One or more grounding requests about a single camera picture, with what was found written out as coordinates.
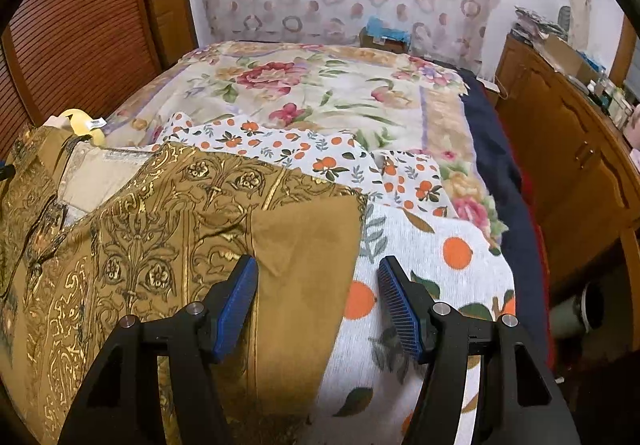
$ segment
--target silver bolt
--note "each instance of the silver bolt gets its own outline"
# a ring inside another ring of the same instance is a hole
[[[438,315],[449,315],[451,307],[446,302],[437,302],[433,305],[433,311]]]
[[[511,315],[510,313],[508,313],[508,314],[502,316],[502,323],[505,326],[513,328],[514,326],[518,325],[518,319],[516,319],[515,316]]]
[[[125,315],[122,319],[120,319],[120,326],[122,326],[123,328],[130,328],[135,323],[136,323],[135,315]]]
[[[204,310],[204,304],[201,302],[196,301],[187,305],[187,313],[189,315],[197,315],[202,313],[202,310]]]

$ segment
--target floral blanket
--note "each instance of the floral blanket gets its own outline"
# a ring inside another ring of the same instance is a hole
[[[111,115],[103,132],[110,147],[147,146],[177,112],[194,124],[245,114],[270,128],[348,131],[374,154],[427,154],[440,164],[458,216],[498,248],[506,226],[476,170],[461,94],[466,85],[455,71],[406,54],[223,42],[185,55]]]

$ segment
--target gray cylindrical object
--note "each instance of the gray cylindrical object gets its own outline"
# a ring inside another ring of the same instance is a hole
[[[582,291],[554,306],[549,314],[551,336],[565,339],[589,333],[602,325],[604,299],[600,287],[590,282]]]

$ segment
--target clothing label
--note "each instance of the clothing label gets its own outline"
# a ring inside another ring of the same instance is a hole
[[[84,125],[88,130],[96,130],[107,125],[107,121],[104,118],[96,118],[95,120],[87,120]]]

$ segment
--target navy blue bed sheet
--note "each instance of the navy blue bed sheet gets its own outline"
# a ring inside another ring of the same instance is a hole
[[[509,230],[502,235],[502,254],[513,271],[516,315],[533,338],[542,357],[548,355],[547,313],[543,266],[529,209],[520,193],[522,177],[498,115],[484,88],[468,70],[456,71],[469,86],[462,97],[474,139],[478,172],[495,199],[498,217]]]

